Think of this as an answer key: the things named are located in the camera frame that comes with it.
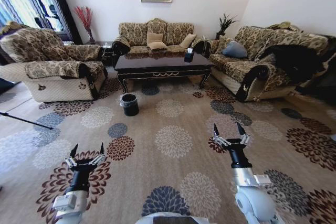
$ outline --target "dark wooden coffee table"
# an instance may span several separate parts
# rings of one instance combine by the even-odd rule
[[[171,78],[181,76],[203,76],[199,87],[209,78],[213,64],[200,54],[194,53],[192,62],[184,62],[184,54],[179,56],[121,56],[115,66],[117,78],[127,93],[125,80]]]

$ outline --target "floral upholstered sofa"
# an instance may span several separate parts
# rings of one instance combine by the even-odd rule
[[[284,29],[245,26],[234,39],[221,37],[220,40],[209,40],[206,48],[209,60],[214,64],[212,75],[230,89],[239,101],[259,101],[294,94],[297,85],[306,86],[326,72],[329,61],[336,56],[334,52],[331,54],[328,51],[330,38]],[[246,48],[247,58],[237,59],[222,54],[222,50],[232,40]],[[271,57],[259,60],[265,49],[273,45],[302,45],[312,48],[321,57],[324,70],[314,74],[305,83],[295,83],[281,68],[275,66]]]
[[[168,47],[167,55],[175,55],[186,52],[186,49],[179,44],[188,35],[194,32],[192,23],[167,23],[159,18],[152,19],[147,23],[120,23],[119,37],[112,45],[113,51],[117,55],[129,57],[148,57],[155,55],[147,47],[147,33],[163,34],[162,42]],[[195,52],[202,53],[204,40],[195,38],[189,47]]]
[[[0,78],[24,82],[37,102],[98,98],[107,77],[100,46],[64,46],[51,29],[8,26],[0,36],[1,48],[15,61],[0,66]]]

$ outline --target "beige pillow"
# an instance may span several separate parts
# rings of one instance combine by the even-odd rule
[[[161,42],[163,34],[147,33],[147,45],[152,42]]]
[[[224,37],[223,35],[220,35],[219,36],[219,45],[217,47],[217,50],[216,50],[215,54],[221,54],[223,49],[226,48],[226,45],[231,41],[233,41],[233,39]]]
[[[188,48],[188,46],[193,42],[193,40],[196,38],[196,34],[188,34],[184,40],[181,42],[180,46],[183,48]]]
[[[147,45],[151,50],[167,50],[167,46],[162,41],[152,42]]]

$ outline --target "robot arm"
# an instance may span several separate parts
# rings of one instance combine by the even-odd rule
[[[97,168],[106,158],[101,144],[100,153],[91,159],[81,159],[76,162],[75,154],[78,144],[72,149],[69,157],[65,158],[74,177],[65,195],[56,197],[53,208],[57,210],[56,217],[61,218],[58,224],[78,224],[86,211],[87,195],[89,192],[90,172]]]
[[[236,202],[249,224],[260,224],[268,221],[270,224],[285,224],[276,214],[275,204],[270,196],[260,190],[260,185],[270,184],[267,175],[255,175],[252,164],[248,162],[243,149],[250,137],[244,128],[237,122],[241,138],[224,139],[219,135],[214,124],[214,141],[223,149],[228,150],[232,159],[231,168],[234,171],[234,179],[238,188]]]

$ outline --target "rug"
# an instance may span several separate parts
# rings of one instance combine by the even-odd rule
[[[194,77],[129,81],[140,112],[127,117],[115,75],[97,101],[37,103],[23,83],[0,95],[2,111],[54,127],[0,117],[1,222],[55,223],[53,200],[72,179],[64,158],[76,143],[76,159],[94,157],[103,143],[84,223],[135,223],[158,211],[246,223],[230,156],[212,140],[214,123],[221,136],[239,137],[238,121],[285,223],[336,223],[336,108],[301,95],[240,103],[212,78],[200,90]]]

